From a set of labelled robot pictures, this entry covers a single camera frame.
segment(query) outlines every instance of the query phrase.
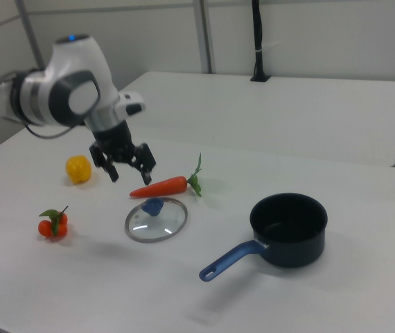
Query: cherry tomato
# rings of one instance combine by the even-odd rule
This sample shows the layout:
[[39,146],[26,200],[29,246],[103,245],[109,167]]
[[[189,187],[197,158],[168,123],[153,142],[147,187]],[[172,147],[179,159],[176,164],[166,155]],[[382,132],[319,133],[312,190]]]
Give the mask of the cherry tomato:
[[67,232],[68,232],[67,225],[59,223],[58,233],[56,234],[56,237],[65,237],[67,235]]
[[40,221],[39,226],[37,227],[39,233],[44,237],[51,237],[51,222],[48,220]]
[[67,223],[68,223],[68,216],[64,213],[59,219],[59,225],[67,224]]

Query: black pole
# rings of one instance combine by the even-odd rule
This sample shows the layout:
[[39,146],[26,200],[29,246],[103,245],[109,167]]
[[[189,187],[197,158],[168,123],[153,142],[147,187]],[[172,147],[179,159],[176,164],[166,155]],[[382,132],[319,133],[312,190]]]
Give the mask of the black pole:
[[253,7],[253,28],[254,28],[254,51],[256,54],[256,64],[254,65],[254,75],[250,81],[266,82],[271,76],[265,75],[262,61],[262,20],[259,12],[259,0],[252,0]]

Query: toy fruit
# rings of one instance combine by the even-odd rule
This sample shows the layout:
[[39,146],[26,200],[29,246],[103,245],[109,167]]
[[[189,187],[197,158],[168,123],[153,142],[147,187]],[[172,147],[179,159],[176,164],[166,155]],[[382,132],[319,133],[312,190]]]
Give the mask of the toy fruit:
[[79,184],[90,178],[91,164],[84,155],[72,156],[65,164],[65,171],[73,184]]
[[65,237],[67,235],[67,223],[68,216],[64,213],[68,206],[64,210],[58,212],[57,210],[46,210],[39,216],[48,216],[51,220],[43,220],[39,223],[39,233],[44,237]]

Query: black pot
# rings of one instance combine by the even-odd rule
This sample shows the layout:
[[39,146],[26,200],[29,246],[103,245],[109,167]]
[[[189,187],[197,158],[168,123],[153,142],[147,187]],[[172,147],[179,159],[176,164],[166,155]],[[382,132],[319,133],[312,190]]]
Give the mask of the black pot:
[[202,281],[211,281],[249,254],[259,254],[276,266],[301,267],[314,262],[324,251],[327,213],[309,196],[269,196],[254,206],[250,224],[254,240],[237,245],[203,269],[199,274]]

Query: toy vegetable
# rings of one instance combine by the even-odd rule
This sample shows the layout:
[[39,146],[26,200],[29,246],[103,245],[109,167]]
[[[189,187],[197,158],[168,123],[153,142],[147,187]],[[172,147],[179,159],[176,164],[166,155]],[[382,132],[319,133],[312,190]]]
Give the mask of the toy vegetable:
[[130,196],[135,198],[149,198],[154,196],[169,196],[172,194],[182,193],[186,190],[188,184],[195,190],[198,196],[202,196],[200,191],[201,187],[198,184],[198,172],[201,171],[200,168],[201,155],[199,154],[199,162],[197,163],[197,168],[195,173],[191,175],[189,179],[184,176],[178,176],[169,178],[162,182],[156,182],[155,184],[136,189],[130,193]]
[[65,171],[73,184],[86,182],[91,176],[91,164],[84,155],[73,156],[67,160]]

